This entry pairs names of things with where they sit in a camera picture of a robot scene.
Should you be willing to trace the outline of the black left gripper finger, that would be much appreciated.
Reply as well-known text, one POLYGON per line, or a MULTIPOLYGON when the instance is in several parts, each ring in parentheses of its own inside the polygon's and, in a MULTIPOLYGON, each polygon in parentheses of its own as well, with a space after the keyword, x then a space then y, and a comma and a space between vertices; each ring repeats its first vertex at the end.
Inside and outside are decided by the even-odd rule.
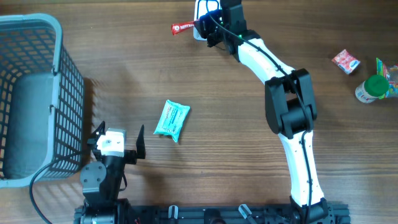
POLYGON ((104 133, 105 133, 105 121, 102 121, 100 125, 90 134, 87 140, 87 145, 88 146, 96 145, 98 139, 104 133))
POLYGON ((144 142, 144 125, 141 126, 139 135, 136 140, 136 153, 138 159, 146 158, 146 146, 144 142))

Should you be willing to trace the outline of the teal wet wipes pack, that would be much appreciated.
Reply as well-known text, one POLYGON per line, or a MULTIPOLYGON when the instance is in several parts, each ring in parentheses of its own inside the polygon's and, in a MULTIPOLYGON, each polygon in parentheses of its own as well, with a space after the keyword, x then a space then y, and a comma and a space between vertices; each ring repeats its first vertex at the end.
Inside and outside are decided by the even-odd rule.
POLYGON ((178 143, 180 132, 189 111, 189 106, 167 100, 154 134, 171 136, 174 142, 178 143))

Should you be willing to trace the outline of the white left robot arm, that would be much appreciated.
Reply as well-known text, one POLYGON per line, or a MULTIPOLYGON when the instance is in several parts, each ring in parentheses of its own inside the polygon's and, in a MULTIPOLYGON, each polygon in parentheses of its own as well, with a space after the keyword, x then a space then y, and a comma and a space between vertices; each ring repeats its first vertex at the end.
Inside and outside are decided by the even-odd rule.
POLYGON ((125 143, 126 131, 106 129, 104 121, 90 134, 87 146, 96 160, 85 165, 80 172, 85 199, 83 205, 75 209, 74 223, 141 222, 129 200, 118 195, 127 187, 125 166, 135 165, 137 160, 146 158, 144 126, 140 128, 135 150, 126 149, 125 143))

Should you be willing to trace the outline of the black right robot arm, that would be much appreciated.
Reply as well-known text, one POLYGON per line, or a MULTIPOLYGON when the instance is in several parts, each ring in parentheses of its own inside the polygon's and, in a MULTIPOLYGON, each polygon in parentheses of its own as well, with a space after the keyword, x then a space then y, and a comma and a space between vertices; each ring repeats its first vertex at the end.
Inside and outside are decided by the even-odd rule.
POLYGON ((318 111, 309 72, 283 63, 256 31, 248 29, 241 1, 196 1, 194 26, 196 39, 209 47, 224 44, 264 84, 266 120, 281 140, 289 167, 292 222, 326 218, 329 209, 313 156, 318 111))

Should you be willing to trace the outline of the green lid jar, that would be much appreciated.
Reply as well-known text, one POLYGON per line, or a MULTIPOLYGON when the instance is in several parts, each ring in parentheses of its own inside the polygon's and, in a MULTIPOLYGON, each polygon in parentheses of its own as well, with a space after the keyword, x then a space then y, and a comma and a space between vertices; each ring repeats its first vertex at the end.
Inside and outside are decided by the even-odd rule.
POLYGON ((389 89, 389 82, 380 75, 373 75, 355 89, 355 97, 362 103, 372 103, 389 89))

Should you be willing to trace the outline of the red tissue pack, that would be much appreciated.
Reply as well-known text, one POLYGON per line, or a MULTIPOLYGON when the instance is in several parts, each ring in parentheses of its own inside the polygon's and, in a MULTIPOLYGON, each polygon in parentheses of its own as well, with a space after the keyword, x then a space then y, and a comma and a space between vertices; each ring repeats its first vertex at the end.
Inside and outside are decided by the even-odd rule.
POLYGON ((354 72, 360 65, 360 61, 352 56, 346 49, 338 53, 332 60, 345 74, 349 75, 354 72))

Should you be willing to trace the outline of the Haribo gummy candy bag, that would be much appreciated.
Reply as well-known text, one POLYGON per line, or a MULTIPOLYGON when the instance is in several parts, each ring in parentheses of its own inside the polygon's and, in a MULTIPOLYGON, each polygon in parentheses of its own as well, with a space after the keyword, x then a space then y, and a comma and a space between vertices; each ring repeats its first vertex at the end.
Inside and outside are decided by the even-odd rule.
POLYGON ((376 67, 377 74, 383 76, 389 83, 389 88, 385 94, 379 97, 379 99, 383 98, 397 98, 397 74, 398 74, 398 66, 391 65, 388 66, 384 64, 379 58, 376 59, 376 67))

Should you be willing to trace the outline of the red Nescafe stick sachet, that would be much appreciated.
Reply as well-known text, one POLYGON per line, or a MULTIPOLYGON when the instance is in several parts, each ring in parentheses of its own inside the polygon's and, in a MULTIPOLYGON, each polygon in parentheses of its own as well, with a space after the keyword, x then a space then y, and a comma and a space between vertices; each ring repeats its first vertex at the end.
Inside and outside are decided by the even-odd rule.
POLYGON ((181 32, 184 32, 186 30, 193 28, 197 22, 198 22, 198 20, 172 24, 171 28, 170 28, 172 35, 177 35, 181 32))

